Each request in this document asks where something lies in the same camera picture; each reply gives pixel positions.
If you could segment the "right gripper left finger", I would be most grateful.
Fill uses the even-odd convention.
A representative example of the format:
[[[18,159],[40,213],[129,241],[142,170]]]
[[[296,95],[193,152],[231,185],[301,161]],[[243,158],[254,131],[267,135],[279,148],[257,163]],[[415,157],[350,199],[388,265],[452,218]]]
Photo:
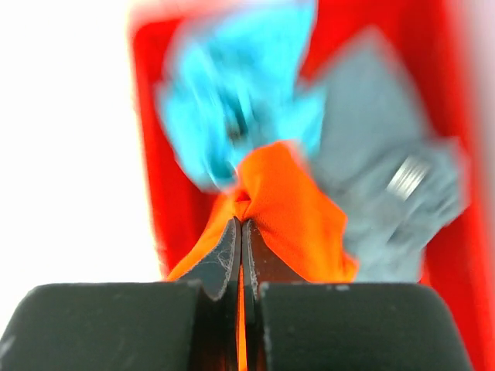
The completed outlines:
[[[217,245],[181,279],[201,283],[190,370],[236,370],[241,224],[227,222]]]

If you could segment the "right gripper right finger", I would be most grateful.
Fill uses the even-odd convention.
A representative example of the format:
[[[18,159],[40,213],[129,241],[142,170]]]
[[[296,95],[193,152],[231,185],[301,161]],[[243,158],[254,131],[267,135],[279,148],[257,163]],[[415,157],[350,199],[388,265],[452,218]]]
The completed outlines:
[[[268,247],[253,220],[243,223],[241,232],[247,368],[265,370],[260,285],[303,282],[304,279]]]

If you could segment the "orange t shirt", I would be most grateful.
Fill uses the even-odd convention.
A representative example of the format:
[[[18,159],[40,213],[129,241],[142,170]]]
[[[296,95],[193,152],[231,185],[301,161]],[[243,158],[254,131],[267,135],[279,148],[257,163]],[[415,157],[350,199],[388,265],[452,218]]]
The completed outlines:
[[[316,284],[350,283],[356,261],[344,250],[347,218],[320,191],[301,156],[286,142],[250,153],[238,166],[238,183],[220,194],[205,229],[190,252],[168,273],[178,281],[220,241],[227,222],[253,220],[268,247],[300,275]],[[244,317],[244,274],[239,277],[237,305],[238,369],[249,370]]]

